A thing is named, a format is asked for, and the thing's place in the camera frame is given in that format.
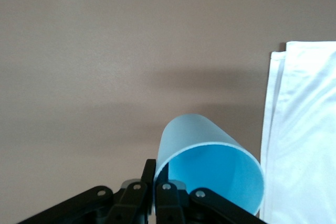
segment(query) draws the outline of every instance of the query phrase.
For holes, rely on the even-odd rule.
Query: light blue plastic cup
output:
[[[169,180],[179,180],[188,193],[206,187],[256,214],[264,196],[258,161],[232,137],[198,114],[181,115],[164,129],[155,179],[169,163]]]

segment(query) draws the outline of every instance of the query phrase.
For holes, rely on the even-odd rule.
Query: blue cup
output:
[[[206,187],[256,214],[264,195],[258,161],[232,137],[198,114],[181,115],[164,129],[155,179],[169,163],[169,180],[179,180],[188,193]]]

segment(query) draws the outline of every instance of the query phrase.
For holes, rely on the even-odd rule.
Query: silver screw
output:
[[[136,185],[133,186],[134,190],[139,190],[140,188],[141,188],[141,185],[139,185],[139,184],[136,184]]]
[[[105,190],[100,190],[99,192],[97,192],[97,195],[98,196],[103,196],[106,194],[106,191]]]
[[[171,187],[171,185],[169,185],[169,184],[163,184],[163,185],[162,185],[162,189],[163,189],[163,190],[169,190],[170,188],[172,188],[172,187]]]
[[[204,198],[205,197],[205,193],[203,191],[199,190],[199,191],[196,192],[196,196],[198,198]]]

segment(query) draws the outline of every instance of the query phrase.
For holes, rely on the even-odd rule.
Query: white towel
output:
[[[336,42],[271,55],[261,144],[260,218],[336,223]]]

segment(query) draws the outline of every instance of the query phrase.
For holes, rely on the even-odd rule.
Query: table surface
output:
[[[0,10],[1,223],[139,178],[184,113],[259,158],[270,53],[336,36],[336,0],[0,0]]]

